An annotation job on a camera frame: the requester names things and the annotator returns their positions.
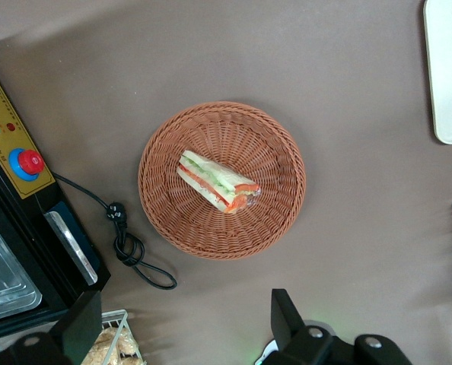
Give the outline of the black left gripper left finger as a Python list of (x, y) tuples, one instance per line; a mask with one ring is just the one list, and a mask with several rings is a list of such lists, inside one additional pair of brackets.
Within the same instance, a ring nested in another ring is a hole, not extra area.
[(101, 332), (100, 291), (84, 292), (49, 334), (71, 364), (81, 364)]

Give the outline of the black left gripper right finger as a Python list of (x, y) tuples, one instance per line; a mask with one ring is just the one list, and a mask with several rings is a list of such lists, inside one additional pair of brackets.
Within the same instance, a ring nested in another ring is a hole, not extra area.
[(272, 289), (271, 329), (280, 351), (307, 351), (313, 340), (286, 289)]

